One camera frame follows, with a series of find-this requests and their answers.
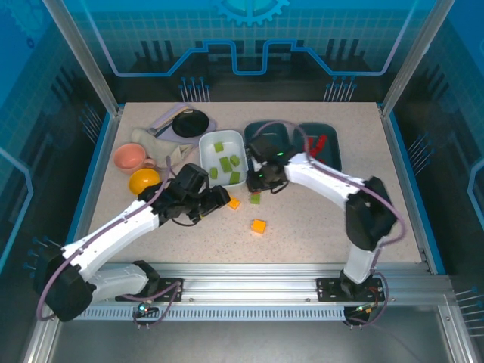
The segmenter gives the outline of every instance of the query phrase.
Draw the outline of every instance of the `glass wall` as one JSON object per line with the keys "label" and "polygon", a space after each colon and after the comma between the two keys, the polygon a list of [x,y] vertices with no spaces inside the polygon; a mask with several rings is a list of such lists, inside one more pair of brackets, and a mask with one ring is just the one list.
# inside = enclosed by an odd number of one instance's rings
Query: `glass wall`
{"label": "glass wall", "polygon": [[433,4],[66,1],[121,103],[382,101]]}
{"label": "glass wall", "polygon": [[483,12],[455,2],[394,110],[457,291],[484,289]]}
{"label": "glass wall", "polygon": [[104,108],[41,1],[0,1],[0,47],[0,360],[13,362],[33,325],[36,253],[64,244]]}

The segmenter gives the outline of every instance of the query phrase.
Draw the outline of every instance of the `white bowl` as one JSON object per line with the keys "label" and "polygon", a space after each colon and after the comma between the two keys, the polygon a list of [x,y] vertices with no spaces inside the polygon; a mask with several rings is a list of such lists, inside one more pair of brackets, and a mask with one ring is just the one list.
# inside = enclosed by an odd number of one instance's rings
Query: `white bowl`
{"label": "white bowl", "polygon": [[[213,146],[217,142],[222,142],[224,150],[216,153]],[[214,131],[205,134],[198,143],[200,147],[200,166],[210,174],[210,168],[217,168],[217,179],[210,178],[210,187],[214,185],[221,185],[224,188],[234,188],[245,183],[247,178],[247,158],[245,155],[244,140],[242,135],[234,130]],[[238,166],[232,166],[233,172],[240,173],[240,183],[229,184],[230,172],[223,172],[220,165],[220,158],[227,157],[230,159],[232,155],[236,155],[240,159]]]}

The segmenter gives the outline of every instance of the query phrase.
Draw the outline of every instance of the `pink cup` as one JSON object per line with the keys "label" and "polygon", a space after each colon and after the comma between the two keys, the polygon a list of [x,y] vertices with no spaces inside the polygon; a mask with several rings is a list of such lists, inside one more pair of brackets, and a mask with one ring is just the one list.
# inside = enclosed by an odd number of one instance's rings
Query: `pink cup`
{"label": "pink cup", "polygon": [[146,151],[140,144],[124,144],[114,151],[114,165],[127,175],[139,169],[154,168],[157,163],[146,156]]}

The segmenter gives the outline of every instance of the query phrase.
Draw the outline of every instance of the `beige tabletop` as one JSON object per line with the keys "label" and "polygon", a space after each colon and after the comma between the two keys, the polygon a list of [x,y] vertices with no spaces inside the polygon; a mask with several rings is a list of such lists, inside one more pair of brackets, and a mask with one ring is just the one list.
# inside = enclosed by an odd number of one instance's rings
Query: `beige tabletop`
{"label": "beige tabletop", "polygon": [[[172,103],[127,103],[113,149],[129,142],[133,127],[148,127],[173,107]],[[294,123],[322,122],[338,134],[343,172],[359,178],[381,178],[392,202],[410,225],[395,166],[375,103],[197,103],[219,125],[243,133],[246,125],[261,119],[285,119]],[[200,165],[198,149],[187,162]],[[107,166],[95,207],[91,231],[121,213],[134,199],[127,188],[128,176]],[[249,203],[244,186],[231,192],[241,200],[237,210],[224,207],[198,225],[180,227],[168,222],[139,238],[112,258],[112,262],[192,263],[314,263],[345,262],[350,242],[343,211],[321,195],[289,185],[284,192],[262,193],[261,204]],[[263,235],[250,230],[251,222],[267,222]],[[394,227],[392,235],[398,232]],[[381,262],[420,262],[412,229],[398,244],[387,247]]]}

